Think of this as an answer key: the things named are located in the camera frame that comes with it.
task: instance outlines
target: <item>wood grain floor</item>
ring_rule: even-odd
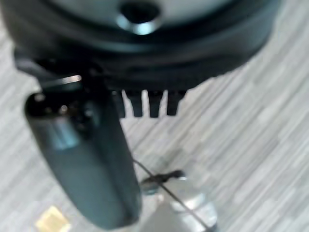
[[[122,120],[135,158],[155,173],[186,170],[216,203],[223,232],[309,232],[309,1],[283,2],[263,52],[190,91],[179,116]],[[3,25],[0,51],[0,231],[35,231],[51,205],[73,232],[100,231],[74,209],[33,142],[22,107],[38,86],[15,71]],[[144,206],[146,218],[153,206]]]

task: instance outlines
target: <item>black plastic housing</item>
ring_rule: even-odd
[[[137,36],[71,17],[43,0],[0,0],[19,49],[39,59],[96,63],[115,90],[186,90],[232,71],[267,42],[280,2],[236,0],[197,22]]]
[[[91,112],[89,118],[58,113],[57,102],[37,102],[31,95],[25,106],[32,133],[56,179],[77,209],[98,227],[112,230],[137,222],[140,187],[111,97],[99,104],[83,103]]]

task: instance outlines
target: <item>floor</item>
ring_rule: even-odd
[[[283,2],[263,52],[190,91],[179,116],[122,120],[134,157],[154,173],[186,170],[215,202],[223,232],[309,231],[309,1]],[[0,50],[0,231],[33,232],[55,205],[73,232],[99,232],[34,144],[22,107],[38,86],[14,69],[3,25]],[[153,207],[144,208],[146,218]]]

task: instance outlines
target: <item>wire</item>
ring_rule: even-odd
[[[215,232],[215,230],[208,225],[193,212],[188,206],[186,206],[174,193],[172,193],[167,187],[164,186],[160,181],[157,181],[155,176],[140,162],[133,159],[134,163],[136,163],[138,166],[140,166],[153,180],[165,191],[167,192],[174,200],[176,200],[188,213],[190,213],[195,220],[197,220],[206,230],[205,232]]]

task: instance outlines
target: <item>circular opening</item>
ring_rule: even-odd
[[[134,24],[151,22],[160,15],[159,8],[150,2],[127,2],[121,6],[120,12]]]

